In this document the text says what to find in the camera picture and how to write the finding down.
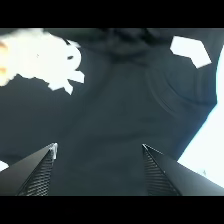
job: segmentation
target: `black fabric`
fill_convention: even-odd
[[[59,144],[50,195],[147,195],[141,145],[178,159],[216,104],[217,28],[46,28],[77,41],[85,83],[51,91],[20,76],[0,88],[0,160]],[[201,40],[212,64],[170,51]]]

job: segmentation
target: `dark cloth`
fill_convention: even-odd
[[[20,76],[0,88],[0,160],[57,142],[50,195],[147,195],[143,143],[177,160],[216,104],[217,28],[46,28],[77,41],[70,96]],[[201,40],[212,64],[173,55],[174,35]]]

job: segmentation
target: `garment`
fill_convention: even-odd
[[[147,195],[141,144],[181,156],[216,104],[223,29],[46,30],[80,44],[85,83],[71,96],[19,76],[0,88],[0,160],[57,142],[50,195]],[[212,64],[173,55],[174,35],[201,40]]]

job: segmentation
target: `black t-shirt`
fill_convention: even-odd
[[[216,104],[217,28],[52,29],[77,41],[85,83],[51,91],[17,75],[0,88],[0,160],[10,165],[57,142],[50,195],[147,195],[143,143],[178,159]],[[170,51],[201,40],[212,64]]]

